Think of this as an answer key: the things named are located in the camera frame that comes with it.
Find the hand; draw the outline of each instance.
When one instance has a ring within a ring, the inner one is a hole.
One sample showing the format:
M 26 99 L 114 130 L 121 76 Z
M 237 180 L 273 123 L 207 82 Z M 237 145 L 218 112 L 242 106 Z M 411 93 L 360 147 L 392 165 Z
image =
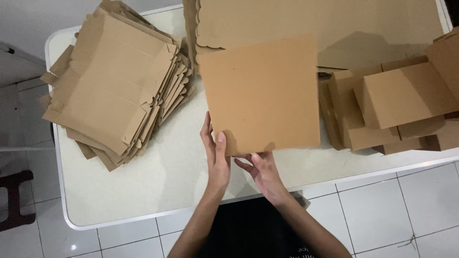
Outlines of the hand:
M 262 152 L 260 155 L 256 153 L 253 155 L 245 154 L 235 157 L 244 158 L 252 164 L 251 166 L 237 158 L 234 159 L 236 165 L 249 172 L 261 193 L 274 206 L 281 205 L 288 198 L 291 198 L 291 195 L 280 180 L 272 152 Z
M 226 137 L 223 132 L 218 134 L 217 144 L 213 141 L 209 111 L 201 129 L 201 139 L 206 148 L 207 165 L 209 166 L 209 181 L 207 189 L 211 192 L 226 190 L 230 182 L 230 157 L 225 157 Z

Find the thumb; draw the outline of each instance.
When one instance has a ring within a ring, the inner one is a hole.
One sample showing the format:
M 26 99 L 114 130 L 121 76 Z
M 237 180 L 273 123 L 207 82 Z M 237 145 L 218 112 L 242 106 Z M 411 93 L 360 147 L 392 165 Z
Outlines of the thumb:
M 256 154 L 256 153 L 253 153 L 252 154 L 252 162 L 253 162 L 253 165 L 255 165 L 255 167 L 259 170 L 259 171 L 262 171 L 265 169 L 266 165 L 265 165 L 265 161 L 260 157 L 260 155 Z
M 225 159 L 226 150 L 226 136 L 223 132 L 218 134 L 216 147 L 215 147 L 215 163 L 226 163 Z

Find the forearm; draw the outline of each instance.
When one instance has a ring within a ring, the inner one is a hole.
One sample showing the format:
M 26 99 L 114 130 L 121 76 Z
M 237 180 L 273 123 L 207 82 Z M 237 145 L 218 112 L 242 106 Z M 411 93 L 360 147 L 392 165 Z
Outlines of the forearm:
M 188 258 L 196 256 L 206 241 L 224 193 L 224 189 L 206 188 L 195 212 L 172 247 L 168 257 Z
M 317 222 L 290 194 L 275 205 L 292 229 L 311 250 L 323 258 L 350 258 L 351 254 L 339 240 Z

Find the black shirt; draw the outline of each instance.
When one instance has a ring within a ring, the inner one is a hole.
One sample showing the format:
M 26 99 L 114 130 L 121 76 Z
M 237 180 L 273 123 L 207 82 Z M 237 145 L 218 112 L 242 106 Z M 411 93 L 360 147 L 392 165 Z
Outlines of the black shirt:
M 314 256 L 279 211 L 261 197 L 220 205 L 198 257 Z

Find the chair leg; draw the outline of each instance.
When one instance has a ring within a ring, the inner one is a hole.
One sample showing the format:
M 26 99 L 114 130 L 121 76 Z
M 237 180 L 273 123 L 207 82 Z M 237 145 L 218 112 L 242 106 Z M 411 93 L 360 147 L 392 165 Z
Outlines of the chair leg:
M 19 185 L 32 179 L 34 179 L 34 174 L 30 170 L 0 178 L 0 187 L 8 190 L 8 217 L 5 221 L 0 222 L 0 232 L 35 222 L 34 213 L 21 215 L 19 204 Z

